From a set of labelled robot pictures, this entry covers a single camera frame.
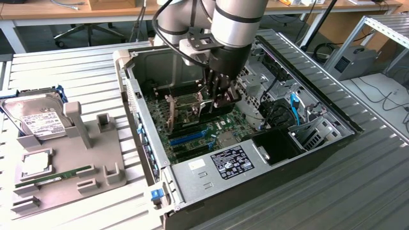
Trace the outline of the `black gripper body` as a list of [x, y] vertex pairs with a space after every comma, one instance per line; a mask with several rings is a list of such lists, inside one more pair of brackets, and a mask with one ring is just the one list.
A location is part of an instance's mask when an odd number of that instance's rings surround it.
[[224, 46], [210, 50], [209, 68], [234, 80], [245, 66], [250, 50], [251, 44], [239, 48]]

